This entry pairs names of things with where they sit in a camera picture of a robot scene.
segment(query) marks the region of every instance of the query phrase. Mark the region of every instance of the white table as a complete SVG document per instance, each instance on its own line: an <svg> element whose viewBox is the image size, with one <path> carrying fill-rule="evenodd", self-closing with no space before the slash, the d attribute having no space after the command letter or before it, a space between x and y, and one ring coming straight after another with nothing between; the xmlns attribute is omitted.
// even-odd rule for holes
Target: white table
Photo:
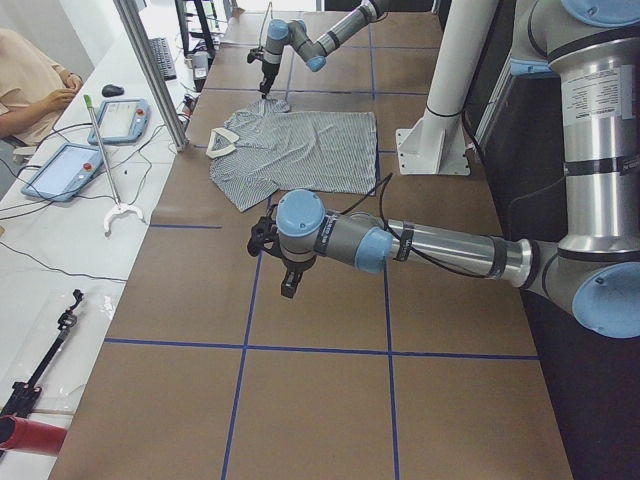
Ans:
<svg viewBox="0 0 640 480"><path fill-rule="evenodd" d="M164 36L169 40L178 79L168 81L167 86L174 104L178 106L184 94L188 93L185 87L193 88L193 82L176 47L178 25L173 3L158 3L141 12L141 17L149 38ZM147 142L163 123L126 35L111 47L55 128L90 121L82 95L90 95L97 107L102 100L102 87L108 83L125 88L125 95L118 98L145 98L151 106L149 124L136 145L107 147L113 166ZM63 132L69 141L83 144L87 143L88 133L89 128ZM57 135L46 140L30 163L42 165L63 142L63 138ZM148 221L175 155L175 147L166 128L156 131L142 153L151 162L151 169L135 204L142 209ZM130 202L135 197L148 167L149 163L136 154L113 171L123 202ZM20 178L28 180L33 173L34 170L26 170ZM0 210L34 201L20 193L22 185L20 181L14 183L0 202ZM111 195L106 175L94 179L81 195ZM0 219L29 212L42 205L44 203L0 211ZM110 198L75 198L69 203L54 203L33 214L0 220L0 225L6 229L0 240L51 267L126 280L148 226L135 215L117 217L111 224L111 236L106 238L103 219L112 206ZM51 272L0 245L0 404L9 398L14 381L26 381L33 373L57 336L57 319L73 303L72 292L78 288L85 294L85 300L76 310L78 325L40 382L44 387L43 396L36 408L47 413L31 416L35 420L67 427L124 285L124 282L72 278ZM49 476L54 462L53 457L7 452L0 463L0 477L44 479Z"/></svg>

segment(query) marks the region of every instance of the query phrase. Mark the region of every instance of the person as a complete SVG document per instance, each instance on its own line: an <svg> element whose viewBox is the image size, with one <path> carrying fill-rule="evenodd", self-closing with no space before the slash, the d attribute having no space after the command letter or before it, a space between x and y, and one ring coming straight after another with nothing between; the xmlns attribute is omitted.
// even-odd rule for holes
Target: person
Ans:
<svg viewBox="0 0 640 480"><path fill-rule="evenodd" d="M81 87L80 76L0 28L0 138L38 145Z"/></svg>

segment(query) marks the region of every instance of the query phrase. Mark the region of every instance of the blue and white device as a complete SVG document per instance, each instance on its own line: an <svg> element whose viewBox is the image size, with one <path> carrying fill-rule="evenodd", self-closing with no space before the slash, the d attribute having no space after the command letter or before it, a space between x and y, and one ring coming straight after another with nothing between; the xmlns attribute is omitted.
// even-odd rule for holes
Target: blue and white device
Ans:
<svg viewBox="0 0 640 480"><path fill-rule="evenodd" d="M102 166L96 147L65 143L45 163L21 192L52 202L71 200Z"/></svg>
<svg viewBox="0 0 640 480"><path fill-rule="evenodd" d="M105 145L135 143L144 133L149 120L149 103L141 98L105 100L96 113L100 136ZM87 141L97 145L92 129Z"/></svg>

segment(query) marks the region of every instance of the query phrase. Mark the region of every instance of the striped cloth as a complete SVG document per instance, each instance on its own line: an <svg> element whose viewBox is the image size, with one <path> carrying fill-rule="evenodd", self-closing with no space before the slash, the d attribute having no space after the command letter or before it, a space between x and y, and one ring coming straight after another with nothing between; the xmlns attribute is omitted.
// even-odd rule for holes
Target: striped cloth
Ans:
<svg viewBox="0 0 640 480"><path fill-rule="evenodd" d="M364 194L375 184L373 113L294 112L260 100L224 124L237 150L211 164L211 179L241 212L277 190ZM219 149L228 142L218 138Z"/></svg>

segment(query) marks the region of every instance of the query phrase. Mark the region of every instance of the person's hand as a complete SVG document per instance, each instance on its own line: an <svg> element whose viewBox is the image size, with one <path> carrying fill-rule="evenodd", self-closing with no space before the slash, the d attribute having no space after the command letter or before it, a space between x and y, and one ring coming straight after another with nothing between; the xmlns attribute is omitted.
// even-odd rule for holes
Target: person's hand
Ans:
<svg viewBox="0 0 640 480"><path fill-rule="evenodd" d="M80 90L80 88L82 88L82 85L83 85L82 79L80 78L79 75L76 75L75 73L71 73L67 75L67 78L65 78L64 80L64 84L74 92L78 92L78 90Z"/></svg>
<svg viewBox="0 0 640 480"><path fill-rule="evenodd" d="M54 90L41 101L47 111L57 112L58 110L67 108L75 96L75 90L71 88L61 88Z"/></svg>

